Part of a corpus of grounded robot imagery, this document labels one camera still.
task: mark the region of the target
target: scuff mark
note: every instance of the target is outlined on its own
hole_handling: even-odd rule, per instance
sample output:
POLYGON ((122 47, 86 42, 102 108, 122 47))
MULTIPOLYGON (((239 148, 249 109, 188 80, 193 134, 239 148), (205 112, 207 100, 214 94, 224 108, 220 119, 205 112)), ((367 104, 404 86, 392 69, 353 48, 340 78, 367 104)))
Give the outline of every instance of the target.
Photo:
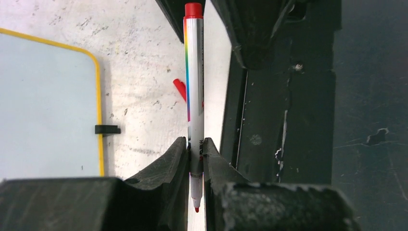
POLYGON ((61 16, 57 16, 56 14, 54 14, 55 18, 48 24, 48 25, 56 25, 58 22, 60 22, 62 20, 61 16))
POLYGON ((281 173, 282 173, 282 170, 283 170, 283 154, 284 154, 285 140, 286 140, 286 129, 288 127, 287 117, 288 117, 288 110, 285 110, 285 115, 283 117, 282 144, 280 146, 280 149, 278 149, 275 152, 275 159, 277 159, 278 165, 279 165, 279 171, 276 174, 276 176, 278 177, 278 182, 279 183, 281 182, 281 173))
POLYGON ((91 35, 91 36, 97 35, 99 32, 101 32, 101 31, 103 31, 103 30, 107 30, 108 28, 109 28, 109 26, 104 26, 104 27, 101 27, 101 28, 99 28, 99 29, 97 29, 97 30, 94 30, 94 31, 92 32, 92 35, 91 35))
POLYGON ((161 30, 162 26, 158 26, 156 29, 154 29, 154 31, 158 31, 161 30))
POLYGON ((385 142, 385 135, 388 134, 390 131, 388 128, 381 128, 377 130, 377 134, 371 135, 367 137, 367 142, 365 145, 367 146, 373 146, 376 144, 379 144, 381 142, 385 142))
POLYGON ((153 103, 153 106, 158 104, 160 106, 159 110, 162 109, 162 103, 160 102, 160 100, 157 100, 156 102, 153 103))
POLYGON ((177 103, 178 103, 178 102, 175 101, 174 104, 173 104, 173 106, 170 107, 170 109, 173 109, 173 107, 176 106, 177 103))
POLYGON ((153 151, 151 149, 143 149, 143 148, 129 148, 129 150, 136 152, 136 153, 142 153, 142 154, 147 154, 148 156, 154 155, 154 154, 160 154, 160 152, 153 151))
POLYGON ((387 155, 388 155, 388 160, 389 160, 389 162, 390 162, 390 167, 391 167, 390 169, 391 169, 391 171, 393 172, 393 175, 394 175, 394 177, 395 177, 396 183, 398 184, 399 190, 401 191, 401 196, 402 196, 406 201, 408 201, 407 195, 405 194, 405 191, 404 191, 404 188, 402 187, 401 181, 399 180, 399 177, 398 177, 398 175, 397 175, 397 173, 396 173, 396 171, 395 171, 394 163, 393 163, 393 161, 391 160, 391 157, 390 157, 390 154, 388 153, 388 151, 387 151, 387 155))
POLYGON ((88 26, 88 23, 90 22, 91 19, 92 17, 85 18, 85 21, 83 23, 78 23, 77 26, 80 27, 81 30, 84 30, 85 27, 88 26))
MULTIPOLYGON (((337 146, 333 147, 333 149, 336 148, 344 148, 344 147, 352 147, 352 146, 357 146, 357 145, 363 145, 363 146, 375 146, 375 145, 380 145, 380 144, 385 144, 385 143, 394 143, 399 141, 387 141, 385 135, 388 134, 390 131, 388 128, 380 128, 377 130, 377 133, 375 135, 370 135, 367 137, 367 140, 365 143, 354 143, 354 144, 348 144, 348 145, 342 145, 342 146, 337 146)), ((347 141, 346 143, 350 143, 353 141, 358 141, 361 139, 354 139, 352 141, 347 141)))

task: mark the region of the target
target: black metal frame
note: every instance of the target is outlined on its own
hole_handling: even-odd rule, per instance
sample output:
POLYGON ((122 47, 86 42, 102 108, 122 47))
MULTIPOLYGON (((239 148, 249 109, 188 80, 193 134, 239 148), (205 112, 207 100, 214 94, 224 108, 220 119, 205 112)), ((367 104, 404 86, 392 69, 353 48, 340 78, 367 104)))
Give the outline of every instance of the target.
POLYGON ((288 21, 276 37, 268 68, 245 71, 231 56, 220 153, 253 181, 331 183, 331 47, 341 1, 304 6, 304 19, 288 21), (247 73, 244 80, 242 73, 247 73), (277 153, 284 135, 284 153, 277 153))

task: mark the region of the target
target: whiteboard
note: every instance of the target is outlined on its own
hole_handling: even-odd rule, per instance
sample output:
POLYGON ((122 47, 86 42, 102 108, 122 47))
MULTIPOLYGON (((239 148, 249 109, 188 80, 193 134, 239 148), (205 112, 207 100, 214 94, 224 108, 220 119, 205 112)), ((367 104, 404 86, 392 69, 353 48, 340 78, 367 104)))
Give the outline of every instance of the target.
POLYGON ((0 179, 103 175, 99 65, 0 28, 0 179))

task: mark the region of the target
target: rainbow stripe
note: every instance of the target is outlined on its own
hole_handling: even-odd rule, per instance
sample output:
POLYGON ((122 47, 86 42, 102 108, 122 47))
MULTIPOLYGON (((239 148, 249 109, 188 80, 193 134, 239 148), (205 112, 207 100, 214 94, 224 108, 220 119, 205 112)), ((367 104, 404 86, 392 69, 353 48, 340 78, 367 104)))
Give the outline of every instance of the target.
POLYGON ((190 122, 190 91, 189 91, 189 56, 188 56, 188 48, 187 45, 187 19, 184 19, 184 50, 186 53, 186 91, 187 91, 187 118, 188 122, 190 122))

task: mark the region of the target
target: scratched surface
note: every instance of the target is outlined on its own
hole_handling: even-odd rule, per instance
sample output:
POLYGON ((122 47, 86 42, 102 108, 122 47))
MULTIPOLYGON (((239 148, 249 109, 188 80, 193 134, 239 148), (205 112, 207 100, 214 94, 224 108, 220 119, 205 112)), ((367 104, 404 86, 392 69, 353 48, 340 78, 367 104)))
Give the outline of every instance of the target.
MULTIPOLYGON (((205 136, 219 147, 230 43, 210 2, 204 25, 205 136)), ((104 140, 107 175, 130 177, 187 136, 186 104, 172 85, 185 80, 184 48, 155 1, 2 0, 0 27, 97 57, 102 120, 122 129, 104 140)), ((189 214, 189 229, 204 230, 203 209, 189 214)))
POLYGON ((363 230, 408 226, 408 14, 404 0, 343 1, 334 37, 332 183, 363 230))

